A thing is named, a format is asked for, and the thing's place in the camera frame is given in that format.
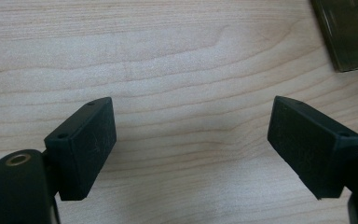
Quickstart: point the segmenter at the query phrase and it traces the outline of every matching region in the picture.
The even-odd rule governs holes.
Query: wood grain
[[[0,158],[111,96],[118,142],[62,223],[348,223],[267,141],[275,95],[358,132],[308,1],[0,1]]]

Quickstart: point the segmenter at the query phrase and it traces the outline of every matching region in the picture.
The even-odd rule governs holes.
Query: black mount
[[[268,140],[317,199],[347,187],[351,224],[358,224],[358,133],[300,101],[275,97]]]
[[[0,160],[0,223],[60,223],[54,195],[87,197],[117,140],[110,97],[83,105],[45,138]]]

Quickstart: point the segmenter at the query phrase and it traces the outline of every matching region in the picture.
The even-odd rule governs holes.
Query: wooden table
[[[0,1],[0,158],[111,96],[118,141],[62,223],[348,223],[267,141],[275,95],[358,132],[310,2]]]

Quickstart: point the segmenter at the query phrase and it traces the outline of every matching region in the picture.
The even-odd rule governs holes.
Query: textured black pad
[[[275,97],[268,140],[316,198],[338,198],[358,133],[297,100]]]
[[[87,197],[116,140],[110,97],[83,105],[45,138],[48,159],[61,173],[63,201]]]

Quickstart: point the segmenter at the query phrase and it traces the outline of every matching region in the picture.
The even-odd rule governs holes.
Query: metal ring
[[[15,156],[10,157],[10,159],[8,159],[6,161],[6,166],[17,166],[17,165],[21,165],[25,162],[27,162],[28,160],[31,159],[31,155],[28,153],[21,153]]]

